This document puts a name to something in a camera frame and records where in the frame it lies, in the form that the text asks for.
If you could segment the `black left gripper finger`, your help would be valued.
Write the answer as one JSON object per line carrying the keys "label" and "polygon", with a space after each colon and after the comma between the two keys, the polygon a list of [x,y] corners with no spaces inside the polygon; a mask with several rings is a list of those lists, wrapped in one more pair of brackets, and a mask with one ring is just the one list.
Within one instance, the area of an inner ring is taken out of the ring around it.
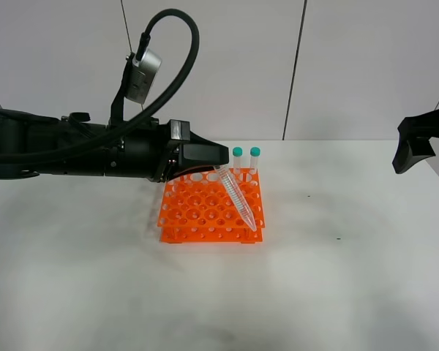
{"label": "black left gripper finger", "polygon": [[166,171],[166,181],[172,181],[182,176],[188,176],[193,173],[202,173],[213,171],[214,167],[208,166],[194,166],[194,167],[181,167],[180,165],[171,165]]}
{"label": "black left gripper finger", "polygon": [[213,167],[229,163],[227,146],[204,139],[195,133],[179,147],[179,166],[182,168]]}

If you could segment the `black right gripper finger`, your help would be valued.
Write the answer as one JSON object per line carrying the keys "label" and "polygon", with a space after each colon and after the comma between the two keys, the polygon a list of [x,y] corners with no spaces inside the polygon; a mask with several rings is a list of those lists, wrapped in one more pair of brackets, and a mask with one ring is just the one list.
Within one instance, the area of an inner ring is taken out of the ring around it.
{"label": "black right gripper finger", "polygon": [[430,144],[433,131],[429,129],[399,131],[399,140],[392,166],[396,174],[403,174],[417,163],[435,156]]}

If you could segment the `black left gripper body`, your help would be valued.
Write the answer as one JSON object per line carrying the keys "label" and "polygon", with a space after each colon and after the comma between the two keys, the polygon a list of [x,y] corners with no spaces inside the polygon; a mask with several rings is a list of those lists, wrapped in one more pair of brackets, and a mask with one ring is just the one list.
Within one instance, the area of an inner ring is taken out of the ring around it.
{"label": "black left gripper body", "polygon": [[107,150],[105,175],[167,181],[179,166],[181,146],[189,141],[190,122],[171,119],[161,124],[151,118]]}

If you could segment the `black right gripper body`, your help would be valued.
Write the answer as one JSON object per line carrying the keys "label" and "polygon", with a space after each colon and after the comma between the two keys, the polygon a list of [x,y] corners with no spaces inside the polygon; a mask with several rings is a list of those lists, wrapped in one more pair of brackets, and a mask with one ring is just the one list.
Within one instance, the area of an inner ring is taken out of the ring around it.
{"label": "black right gripper body", "polygon": [[419,116],[405,117],[397,128],[400,140],[439,139],[439,109]]}

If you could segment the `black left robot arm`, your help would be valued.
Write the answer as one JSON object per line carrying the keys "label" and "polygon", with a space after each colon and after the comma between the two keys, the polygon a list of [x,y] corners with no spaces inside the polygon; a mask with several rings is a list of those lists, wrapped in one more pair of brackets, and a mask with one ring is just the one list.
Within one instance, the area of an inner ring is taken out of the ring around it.
{"label": "black left robot arm", "polygon": [[[0,109],[0,156],[58,151],[112,130],[92,124],[88,113],[54,118]],[[149,118],[134,130],[84,154],[29,164],[0,164],[0,180],[41,174],[145,178],[167,182],[229,162],[226,146],[204,139],[187,121]]]}

